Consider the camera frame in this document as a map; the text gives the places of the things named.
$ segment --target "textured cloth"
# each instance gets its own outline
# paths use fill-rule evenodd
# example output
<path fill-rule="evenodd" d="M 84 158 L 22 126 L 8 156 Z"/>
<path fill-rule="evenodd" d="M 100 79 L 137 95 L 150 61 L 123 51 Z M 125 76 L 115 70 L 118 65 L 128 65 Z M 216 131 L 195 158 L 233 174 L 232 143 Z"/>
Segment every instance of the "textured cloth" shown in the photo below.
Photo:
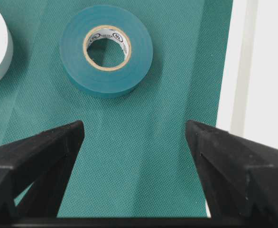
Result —
<path fill-rule="evenodd" d="M 152 38 L 150 71 L 121 98 L 80 92 L 60 61 L 66 24 L 94 4 L 130 11 Z M 84 122 L 60 217 L 205 216 L 185 122 L 216 122 L 231 8 L 230 0 L 0 0 L 14 42 L 0 81 L 0 145 Z"/>

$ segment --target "green fabric surface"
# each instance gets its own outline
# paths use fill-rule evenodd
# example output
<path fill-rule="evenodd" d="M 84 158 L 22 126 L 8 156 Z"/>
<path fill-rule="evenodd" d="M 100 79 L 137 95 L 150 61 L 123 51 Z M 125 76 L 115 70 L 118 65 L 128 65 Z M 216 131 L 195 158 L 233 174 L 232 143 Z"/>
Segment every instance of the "green fabric surface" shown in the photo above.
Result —
<path fill-rule="evenodd" d="M 67 22 L 94 4 L 130 11 L 152 38 L 148 74 L 120 98 L 78 91 L 60 61 Z M 0 0 L 14 42 L 0 81 L 0 145 L 84 122 L 60 217 L 205 216 L 185 122 L 216 122 L 231 9 L 230 0 Z M 105 65 L 121 54 L 108 45 Z"/>
<path fill-rule="evenodd" d="M 88 50 L 89 57 L 102 67 L 115 67 L 124 61 L 120 45 L 110 39 L 98 39 Z"/>

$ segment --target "teal electrical tape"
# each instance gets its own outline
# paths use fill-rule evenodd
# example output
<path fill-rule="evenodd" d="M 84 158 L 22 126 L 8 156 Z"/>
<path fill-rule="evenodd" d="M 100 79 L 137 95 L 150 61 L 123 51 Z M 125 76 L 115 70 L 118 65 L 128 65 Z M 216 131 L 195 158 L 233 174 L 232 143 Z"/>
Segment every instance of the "teal electrical tape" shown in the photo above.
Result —
<path fill-rule="evenodd" d="M 87 48 L 98 39 L 117 42 L 124 61 L 101 67 L 90 59 Z M 75 15 L 67 24 L 60 54 L 69 79 L 91 96 L 115 98 L 132 91 L 147 74 L 153 47 L 142 22 L 130 12 L 109 5 L 96 5 Z"/>

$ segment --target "teal fabric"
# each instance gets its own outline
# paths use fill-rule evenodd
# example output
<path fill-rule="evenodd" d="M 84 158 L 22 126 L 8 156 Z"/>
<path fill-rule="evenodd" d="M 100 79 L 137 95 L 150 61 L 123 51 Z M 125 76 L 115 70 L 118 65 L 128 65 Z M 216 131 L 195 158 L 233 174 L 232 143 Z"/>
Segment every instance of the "teal fabric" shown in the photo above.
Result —
<path fill-rule="evenodd" d="M 115 67 L 124 61 L 120 45 L 110 39 L 98 39 L 88 50 L 89 57 L 102 67 Z"/>
<path fill-rule="evenodd" d="M 130 11 L 153 41 L 150 71 L 121 98 L 78 91 L 60 61 L 65 25 L 94 4 Z M 0 145 L 84 122 L 60 217 L 205 216 L 185 122 L 215 124 L 231 8 L 230 0 L 0 0 L 14 41 L 0 81 Z"/>

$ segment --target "ul logo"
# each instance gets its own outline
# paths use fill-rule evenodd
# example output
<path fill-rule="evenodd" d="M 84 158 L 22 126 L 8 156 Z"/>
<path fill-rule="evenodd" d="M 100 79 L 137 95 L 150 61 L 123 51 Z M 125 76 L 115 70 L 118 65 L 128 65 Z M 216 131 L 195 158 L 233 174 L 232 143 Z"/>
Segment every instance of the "ul logo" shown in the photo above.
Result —
<path fill-rule="evenodd" d="M 122 36 L 120 36 L 118 33 L 115 33 L 115 32 L 114 32 L 114 33 L 112 34 L 112 36 L 115 37 L 116 40 L 120 41 L 121 43 L 123 42 Z"/>
<path fill-rule="evenodd" d="M 90 42 L 93 42 L 94 40 L 98 39 L 100 36 L 101 36 L 100 33 L 96 33 L 95 35 L 92 36 Z"/>

